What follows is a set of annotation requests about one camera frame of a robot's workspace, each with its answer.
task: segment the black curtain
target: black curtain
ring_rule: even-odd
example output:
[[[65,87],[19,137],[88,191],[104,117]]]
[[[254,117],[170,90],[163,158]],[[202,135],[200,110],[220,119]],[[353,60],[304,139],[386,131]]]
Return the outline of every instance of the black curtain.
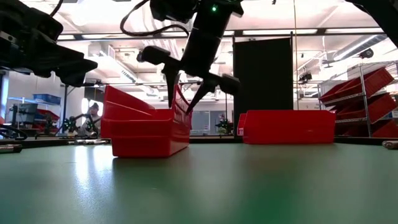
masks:
[[[247,110],[292,110],[291,38],[235,42],[234,76],[241,81],[234,97],[235,130]]]

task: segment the metal shelving rack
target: metal shelving rack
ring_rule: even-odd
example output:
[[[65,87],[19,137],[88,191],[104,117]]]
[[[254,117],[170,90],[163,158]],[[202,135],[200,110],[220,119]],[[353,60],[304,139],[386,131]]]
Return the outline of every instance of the metal shelving rack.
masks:
[[[352,99],[352,98],[359,98],[359,97],[362,96],[363,97],[363,101],[364,101],[364,108],[365,108],[365,112],[366,112],[366,117],[365,118],[339,120],[339,121],[336,121],[336,124],[338,124],[338,123],[349,123],[349,122],[361,122],[361,121],[364,122],[365,121],[366,124],[367,124],[367,127],[368,127],[369,137],[371,138],[371,136],[372,136],[371,125],[372,124],[371,124],[370,119],[368,119],[369,118],[368,98],[366,96],[364,75],[369,73],[369,72],[375,71],[375,70],[377,70],[379,68],[383,68],[383,67],[385,67],[387,70],[390,70],[391,68],[394,68],[398,72],[398,60],[388,61],[388,62],[359,63],[359,64],[354,65],[351,68],[347,69],[347,71],[339,73],[339,74],[336,74],[336,75],[333,75],[328,80],[318,84],[318,97],[319,98],[321,97],[321,91],[320,90],[321,90],[321,86],[322,85],[324,85],[324,84],[326,84],[326,83],[328,83],[328,82],[330,82],[330,81],[332,81],[332,80],[334,80],[334,79],[336,79],[336,78],[338,78],[338,77],[340,77],[340,76],[342,76],[342,75],[344,75],[346,73],[350,73],[350,75],[352,75],[352,76],[354,76],[355,74],[359,73],[359,76],[360,76],[360,79],[361,79],[361,86],[362,86],[362,93],[357,93],[357,94],[353,94],[353,95],[350,95],[350,96],[345,96],[345,97],[338,98],[338,99],[335,99],[335,100],[331,100],[331,101],[328,101],[328,102],[325,102],[325,103],[322,103],[319,100],[319,105],[320,105],[319,108],[320,108],[320,110],[322,110],[322,106],[321,105],[324,105],[324,107],[327,107],[328,105],[331,106],[334,103],[337,103],[337,102],[340,102],[340,101],[344,101],[344,100],[348,100],[348,99]],[[398,80],[394,80],[388,85],[395,84],[395,83],[398,83]]]
[[[46,110],[49,109],[49,106],[59,106],[60,107],[60,119],[58,120],[58,124],[62,125],[62,122],[61,122],[61,104],[50,103],[50,102],[46,102],[46,101],[40,100],[40,99],[28,99],[28,98],[25,98],[25,97],[9,97],[8,100],[21,101],[22,103],[36,103],[38,105],[45,106]]]

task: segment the laboratory room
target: laboratory room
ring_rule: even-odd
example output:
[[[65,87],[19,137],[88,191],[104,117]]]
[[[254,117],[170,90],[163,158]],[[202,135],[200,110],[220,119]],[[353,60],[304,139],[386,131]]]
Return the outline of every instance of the laboratory room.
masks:
[[[0,0],[0,223],[398,223],[397,22],[390,0]]]

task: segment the green table surface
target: green table surface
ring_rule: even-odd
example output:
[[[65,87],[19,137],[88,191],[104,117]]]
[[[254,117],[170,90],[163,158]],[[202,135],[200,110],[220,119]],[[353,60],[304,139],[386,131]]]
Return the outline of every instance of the green table surface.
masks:
[[[397,172],[381,146],[26,149],[0,154],[0,223],[398,223]]]

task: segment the stacked red bins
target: stacked red bins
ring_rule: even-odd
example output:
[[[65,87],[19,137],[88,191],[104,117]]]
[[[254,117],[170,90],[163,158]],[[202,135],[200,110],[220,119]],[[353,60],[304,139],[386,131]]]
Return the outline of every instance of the stacked red bins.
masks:
[[[377,91],[390,84],[394,78],[385,69],[380,68],[364,75],[366,96],[371,97]],[[334,86],[331,90],[319,98],[325,106],[351,103],[362,94],[361,78],[355,78]]]
[[[246,144],[331,144],[336,115],[329,111],[249,110]]]
[[[369,137],[364,97],[367,98],[372,137],[398,138],[393,121],[384,121],[383,117],[397,105],[388,93],[377,92],[390,84],[394,78],[385,69],[380,68],[364,75],[366,96],[363,95],[361,78],[341,83],[325,93],[320,101],[325,106],[334,106],[336,113],[336,135],[351,137]]]
[[[368,99],[368,111],[371,123],[383,118],[390,111],[396,108],[395,101],[390,94],[384,93]],[[345,109],[337,112],[338,120],[365,118],[366,111],[363,100],[350,104]]]
[[[394,80],[385,68],[380,68],[364,75],[366,96],[371,97],[377,91],[388,85]],[[362,93],[361,78],[355,78],[347,83],[343,88],[336,92],[337,96],[345,97]]]
[[[171,109],[153,106],[111,86],[105,89],[101,137],[112,139],[118,157],[168,157],[189,145],[192,113],[175,87]]]

